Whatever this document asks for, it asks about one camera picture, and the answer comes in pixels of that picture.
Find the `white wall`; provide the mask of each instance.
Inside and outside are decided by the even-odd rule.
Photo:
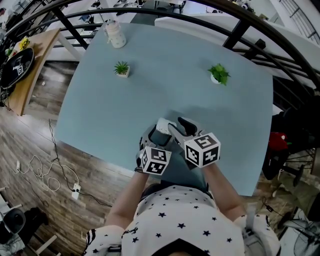
[[[295,2],[308,17],[315,31],[320,35],[320,13],[313,3],[310,0],[295,0]]]

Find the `table leg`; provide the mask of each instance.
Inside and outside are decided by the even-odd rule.
[[[61,34],[59,33],[58,41],[72,54],[72,56],[77,60],[80,61],[82,55],[72,46],[71,43]]]

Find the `wooden desk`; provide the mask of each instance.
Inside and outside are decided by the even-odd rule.
[[[82,57],[60,33],[59,28],[36,34],[29,37],[29,40],[34,44],[35,60],[33,68],[28,76],[16,83],[14,91],[6,102],[7,106],[9,105],[9,107],[19,116],[26,114],[25,107],[29,104],[41,69],[57,41],[59,41],[76,58],[76,60],[80,61]],[[15,45],[14,49],[19,51],[19,42]]]

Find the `power strip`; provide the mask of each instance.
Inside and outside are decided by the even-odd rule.
[[[20,171],[20,161],[16,161],[16,171],[19,172]]]
[[[73,186],[73,190],[74,190],[74,192],[72,192],[72,197],[74,199],[78,200],[79,192],[81,190],[81,186],[79,184],[75,183],[74,186]]]

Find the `white cable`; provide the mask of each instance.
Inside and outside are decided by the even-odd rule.
[[[37,158],[38,161],[39,161],[40,164],[41,164],[41,167],[39,167],[39,168],[37,169],[37,173],[34,171],[34,169],[33,169],[33,167],[32,167],[32,164],[31,164],[32,161],[34,160],[34,158]],[[42,164],[40,158],[39,158],[37,155],[34,155],[34,156],[32,157],[32,159],[28,162],[28,170],[27,170],[26,172],[22,172],[20,169],[17,169],[17,172],[15,172],[14,170],[12,170],[12,172],[13,172],[15,175],[17,175],[17,174],[19,174],[19,173],[21,173],[22,175],[25,175],[27,172],[32,171],[33,175],[35,176],[35,179],[36,179],[37,182],[40,184],[40,187],[41,187],[43,190],[56,192],[56,191],[58,191],[58,190],[60,189],[60,187],[61,187],[61,184],[60,184],[60,181],[59,181],[59,180],[57,180],[56,178],[53,178],[53,177],[49,177],[49,178],[47,179],[47,185],[46,185],[45,182],[44,182],[44,177],[47,176],[47,175],[50,173],[51,168],[52,168],[53,165],[56,165],[56,166],[59,166],[59,167],[60,167],[59,164],[53,162],[53,163],[51,164],[48,172],[47,172],[46,174],[44,174],[44,173],[43,173],[43,164]],[[67,166],[67,165],[65,165],[65,164],[61,164],[61,166],[67,167],[70,171],[72,171],[72,172],[74,173],[74,175],[76,176],[76,178],[77,178],[77,184],[79,184],[79,177],[78,177],[78,175],[75,173],[75,171],[72,170],[69,166]],[[58,188],[52,189],[52,188],[49,187],[49,181],[50,181],[50,179],[57,181],[57,183],[58,183]]]

